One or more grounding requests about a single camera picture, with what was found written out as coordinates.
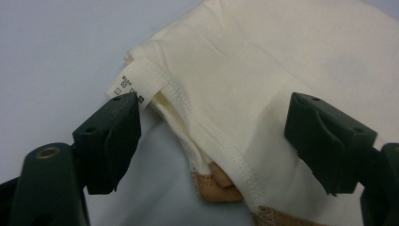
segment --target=stitching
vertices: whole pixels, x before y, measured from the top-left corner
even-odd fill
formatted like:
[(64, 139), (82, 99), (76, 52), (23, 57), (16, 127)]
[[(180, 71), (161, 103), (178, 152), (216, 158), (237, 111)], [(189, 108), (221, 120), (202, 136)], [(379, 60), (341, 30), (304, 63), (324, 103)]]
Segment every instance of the stitching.
[[(247, 202), (255, 205), (259, 205), (260, 203), (262, 203), (262, 200), (264, 200), (263, 194), (260, 191), (258, 183), (256, 182), (256, 176), (252, 172), (252, 168), (247, 163), (246, 159), (240, 153), (238, 153), (237, 148), (230, 142), (227, 136), (211, 123), (203, 123), (203, 121), (199, 121), (198, 117), (195, 117), (199, 113), (195, 111), (192, 105), (187, 101), (185, 95), (183, 94), (183, 91), (177, 88), (177, 85), (171, 79), (171, 76), (168, 73), (165, 73), (165, 70), (157, 65), (152, 60), (152, 58), (148, 54), (146, 54), (145, 50), (141, 46), (136, 47), (133, 51), (137, 51), (141, 55), (141, 57), (143, 57), (143, 60), (148, 61), (152, 63), (153, 66), (157, 67), (158, 72), (163, 72), (163, 79), (165, 79), (166, 84), (169, 85), (165, 87), (165, 89), (170, 89), (170, 94), (182, 104), (182, 106), (184, 107), (184, 111), (187, 115), (187, 119), (193, 124), (196, 124), (199, 128), (201, 128), (202, 131), (205, 132), (204, 135), (207, 136), (208, 139), (213, 142), (219, 150), (231, 150), (231, 152), (229, 153), (230, 159), (233, 165), (239, 170), (239, 175), (241, 176), (243, 181), (247, 184), (247, 189), (249, 191), (249, 197)], [(215, 139), (215, 136), (213, 135), (219, 135), (219, 139)]]

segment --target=white garment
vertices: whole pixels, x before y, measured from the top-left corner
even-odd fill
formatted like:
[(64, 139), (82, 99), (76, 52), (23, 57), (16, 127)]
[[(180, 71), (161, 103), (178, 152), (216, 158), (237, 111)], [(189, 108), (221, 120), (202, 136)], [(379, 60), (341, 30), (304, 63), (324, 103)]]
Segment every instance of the white garment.
[[(399, 24), (359, 0), (204, 1), (126, 57), (193, 169), (215, 161), (252, 212), (361, 225), (354, 195), (328, 196), (283, 136), (290, 95), (317, 96), (397, 141)], [(120, 87), (120, 94), (130, 87)]]

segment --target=skin-colored fabric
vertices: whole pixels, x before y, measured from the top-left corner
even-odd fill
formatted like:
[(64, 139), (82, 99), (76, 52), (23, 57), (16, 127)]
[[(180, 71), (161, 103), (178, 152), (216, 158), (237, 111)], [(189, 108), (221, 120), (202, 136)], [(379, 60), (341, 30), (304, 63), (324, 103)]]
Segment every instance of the skin-colored fabric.
[(243, 200), (243, 196), (235, 185), (220, 186), (214, 175), (196, 173), (195, 177), (199, 195), (207, 202), (240, 202)]
[(326, 226), (325, 224), (296, 218), (265, 206), (259, 206), (259, 212), (253, 218), (257, 226)]
[(219, 186), (228, 187), (234, 185), (230, 177), (226, 174), (225, 171), (223, 171), (223, 169), (218, 164), (212, 162), (209, 164), (209, 168), (214, 174), (214, 178)]

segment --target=folded cloth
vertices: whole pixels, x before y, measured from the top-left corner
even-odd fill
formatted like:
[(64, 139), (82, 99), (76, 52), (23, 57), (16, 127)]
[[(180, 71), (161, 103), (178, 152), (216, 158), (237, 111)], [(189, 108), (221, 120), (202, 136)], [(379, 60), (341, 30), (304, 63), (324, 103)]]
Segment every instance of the folded cloth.
[(259, 225), (362, 225), (362, 187), (328, 196), (283, 131), (295, 91), (374, 128), (377, 148), (395, 141), (393, 18), (360, 0), (206, 0), (125, 59), (107, 95), (162, 114), (205, 200), (244, 198)]

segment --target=gray background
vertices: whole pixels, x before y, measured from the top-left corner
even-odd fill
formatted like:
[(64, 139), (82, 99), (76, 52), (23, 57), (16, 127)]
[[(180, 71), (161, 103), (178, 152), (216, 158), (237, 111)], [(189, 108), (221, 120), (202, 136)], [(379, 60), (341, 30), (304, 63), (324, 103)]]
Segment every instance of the gray background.
[[(396, 19), (399, 2), (369, 0)], [(105, 102), (126, 51), (200, 0), (0, 0), (0, 183), (24, 157), (72, 131)], [(118, 192), (87, 196), (92, 225), (250, 225), (244, 203), (197, 195), (183, 150), (150, 109)]]

